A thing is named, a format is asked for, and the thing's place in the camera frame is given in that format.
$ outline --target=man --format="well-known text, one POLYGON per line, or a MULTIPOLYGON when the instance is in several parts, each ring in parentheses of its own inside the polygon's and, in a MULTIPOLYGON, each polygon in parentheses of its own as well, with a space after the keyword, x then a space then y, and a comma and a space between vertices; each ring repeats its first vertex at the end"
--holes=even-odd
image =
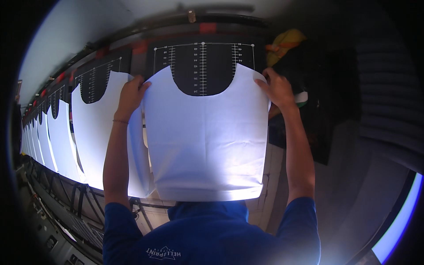
POLYGON ((276 237, 247 223, 240 201, 179 202, 170 222, 143 236, 128 202, 127 124, 150 86, 136 76, 122 88, 105 164, 104 264, 318 264, 315 171, 290 83, 272 68, 255 82, 284 117, 289 197, 276 237))

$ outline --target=printed logo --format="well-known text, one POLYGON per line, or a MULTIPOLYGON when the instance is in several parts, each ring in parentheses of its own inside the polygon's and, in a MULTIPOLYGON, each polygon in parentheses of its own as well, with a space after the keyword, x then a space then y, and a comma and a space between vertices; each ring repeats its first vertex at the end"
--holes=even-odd
POLYGON ((181 257, 180 252, 175 252, 173 249, 170 250, 167 246, 164 246, 163 248, 159 249, 151 249, 148 248, 146 250, 147 254, 149 254, 149 258, 152 259, 173 259, 175 260, 175 257, 181 257))

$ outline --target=hand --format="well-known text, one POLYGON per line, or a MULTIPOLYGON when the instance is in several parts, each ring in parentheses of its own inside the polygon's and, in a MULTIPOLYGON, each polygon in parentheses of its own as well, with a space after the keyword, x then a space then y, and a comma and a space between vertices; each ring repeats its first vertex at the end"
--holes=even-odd
POLYGON ((134 110, 140 106, 141 100, 144 97, 144 92, 152 84, 144 82, 141 75, 137 75, 133 80, 125 83, 121 90, 118 109, 115 112, 114 119, 128 122, 134 110))
POLYGON ((262 74, 268 84, 260 79, 256 79, 255 82, 268 95, 272 103, 277 105, 281 111, 296 106, 291 85, 284 76, 277 74, 270 67, 265 69, 262 74))

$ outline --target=blue polo shirt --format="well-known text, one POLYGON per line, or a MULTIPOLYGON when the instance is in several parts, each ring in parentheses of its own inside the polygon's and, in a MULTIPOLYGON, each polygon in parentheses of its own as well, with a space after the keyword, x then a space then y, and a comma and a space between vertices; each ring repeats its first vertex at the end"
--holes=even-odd
POLYGON ((318 264, 321 244, 315 202, 290 202, 276 236, 247 223, 238 201, 183 202, 168 210, 170 222, 143 236, 131 212, 105 207, 103 262, 109 264, 318 264))

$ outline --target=yellow cloth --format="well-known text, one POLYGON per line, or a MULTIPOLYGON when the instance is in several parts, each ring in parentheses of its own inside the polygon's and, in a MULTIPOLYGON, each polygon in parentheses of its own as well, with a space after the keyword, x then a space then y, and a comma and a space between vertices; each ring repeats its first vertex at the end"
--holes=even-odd
POLYGON ((266 50, 269 51, 267 56, 268 67, 272 67, 288 50, 299 46, 306 39, 307 37, 295 28, 278 35, 272 45, 265 46, 266 50))

